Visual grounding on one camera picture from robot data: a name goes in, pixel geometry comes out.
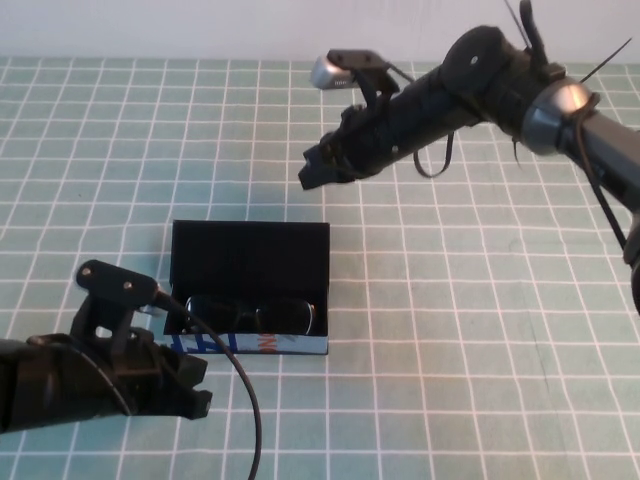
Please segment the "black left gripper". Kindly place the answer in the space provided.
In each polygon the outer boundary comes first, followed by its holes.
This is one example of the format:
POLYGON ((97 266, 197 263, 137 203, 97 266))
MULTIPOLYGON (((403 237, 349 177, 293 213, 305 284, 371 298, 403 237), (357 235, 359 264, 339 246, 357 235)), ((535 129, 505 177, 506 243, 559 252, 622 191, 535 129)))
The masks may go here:
POLYGON ((192 391, 202 383, 206 370, 204 360, 157 344, 148 330, 131 328, 126 338, 124 366, 117 371, 124 387, 126 414, 206 418, 212 393, 192 391))

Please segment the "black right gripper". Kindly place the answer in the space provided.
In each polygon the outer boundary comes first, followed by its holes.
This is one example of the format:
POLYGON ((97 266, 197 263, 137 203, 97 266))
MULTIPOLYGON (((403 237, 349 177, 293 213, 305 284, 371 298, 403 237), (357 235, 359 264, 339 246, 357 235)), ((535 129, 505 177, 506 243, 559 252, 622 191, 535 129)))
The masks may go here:
POLYGON ((303 152, 299 183, 303 190, 314 190, 368 178, 445 138, 439 171, 429 173, 414 160, 421 176, 435 178, 451 164, 454 132, 460 127, 461 106, 446 90, 440 74, 426 74, 395 96, 379 96, 373 106, 345 109, 338 129, 303 152))

